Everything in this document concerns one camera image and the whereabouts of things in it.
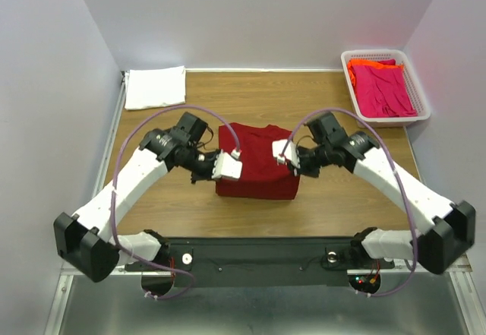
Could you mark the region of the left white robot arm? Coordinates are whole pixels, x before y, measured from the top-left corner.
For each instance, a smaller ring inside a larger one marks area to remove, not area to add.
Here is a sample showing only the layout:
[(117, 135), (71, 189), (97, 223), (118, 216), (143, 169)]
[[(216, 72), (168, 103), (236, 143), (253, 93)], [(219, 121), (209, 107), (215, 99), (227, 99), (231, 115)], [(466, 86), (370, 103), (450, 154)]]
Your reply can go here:
[(184, 112), (175, 126), (148, 131), (124, 166), (87, 204), (72, 214), (61, 213), (53, 223), (58, 256), (93, 282), (104, 280), (116, 267), (144, 261), (159, 270), (168, 264), (162, 237), (150, 230), (119, 235), (121, 219), (157, 181), (181, 167), (193, 177), (214, 180), (221, 152), (199, 151), (208, 124)]

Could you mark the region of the dark red t shirt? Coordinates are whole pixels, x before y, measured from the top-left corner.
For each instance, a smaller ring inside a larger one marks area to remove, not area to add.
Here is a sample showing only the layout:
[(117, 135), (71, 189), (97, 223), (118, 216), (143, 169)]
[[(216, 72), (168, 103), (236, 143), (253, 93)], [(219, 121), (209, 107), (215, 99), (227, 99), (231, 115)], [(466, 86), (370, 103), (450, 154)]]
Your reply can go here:
[(240, 141), (242, 170), (237, 181), (216, 183), (221, 197), (293, 200), (300, 178), (273, 158), (272, 143), (286, 139), (290, 131), (276, 125), (258, 128), (236, 122), (230, 124)]

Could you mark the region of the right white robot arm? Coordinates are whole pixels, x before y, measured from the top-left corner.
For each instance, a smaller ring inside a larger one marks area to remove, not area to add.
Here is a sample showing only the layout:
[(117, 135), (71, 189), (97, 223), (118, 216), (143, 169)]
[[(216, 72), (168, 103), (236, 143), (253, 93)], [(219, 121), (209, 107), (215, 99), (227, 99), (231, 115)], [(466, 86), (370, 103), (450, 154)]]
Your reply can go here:
[(295, 175), (313, 178), (323, 167), (343, 167), (406, 214), (406, 230), (368, 228), (357, 234), (349, 249), (353, 264), (366, 267), (375, 259), (399, 259), (444, 273), (475, 243), (475, 208), (445, 198), (404, 170), (372, 128), (347, 134), (334, 114), (335, 109), (317, 110), (300, 121), (311, 133), (313, 148), (288, 137), (273, 142), (273, 157)]

